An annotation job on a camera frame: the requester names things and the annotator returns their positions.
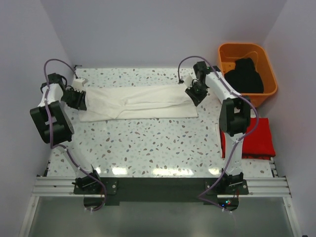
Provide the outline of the white t shirt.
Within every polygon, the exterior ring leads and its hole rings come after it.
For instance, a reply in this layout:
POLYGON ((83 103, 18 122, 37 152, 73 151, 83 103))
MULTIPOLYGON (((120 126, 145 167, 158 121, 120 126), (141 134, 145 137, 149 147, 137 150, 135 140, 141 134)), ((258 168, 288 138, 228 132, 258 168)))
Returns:
POLYGON ((88 88, 87 110, 79 113, 79 120, 197 118, 196 106, 185 90, 183 84, 88 88))

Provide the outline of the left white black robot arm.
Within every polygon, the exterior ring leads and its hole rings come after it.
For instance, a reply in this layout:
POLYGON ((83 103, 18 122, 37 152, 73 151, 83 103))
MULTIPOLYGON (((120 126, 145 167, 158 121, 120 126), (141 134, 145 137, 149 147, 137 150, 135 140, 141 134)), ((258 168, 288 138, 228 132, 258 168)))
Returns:
POLYGON ((58 148, 65 153, 76 174, 73 182, 76 188, 87 194, 104 191, 99 174, 72 142, 75 131, 61 104, 64 102, 70 108, 85 111, 85 92, 75 90, 64 76, 56 73, 49 74, 48 81, 40 89, 41 102, 30 109, 30 115, 42 140, 52 149, 58 148))

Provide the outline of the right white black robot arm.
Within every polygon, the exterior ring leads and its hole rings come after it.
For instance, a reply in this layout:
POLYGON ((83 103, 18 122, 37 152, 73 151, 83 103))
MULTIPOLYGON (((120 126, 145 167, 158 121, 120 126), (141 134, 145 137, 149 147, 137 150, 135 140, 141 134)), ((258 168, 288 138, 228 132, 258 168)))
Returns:
POLYGON ((193 66, 195 79, 190 80, 185 92, 198 106, 212 89, 221 102, 219 129, 225 136, 225 163, 220 177, 203 194, 215 189, 231 194, 243 183, 241 167, 243 140, 250 126, 250 100, 242 97, 221 76, 218 69, 204 61, 193 66))

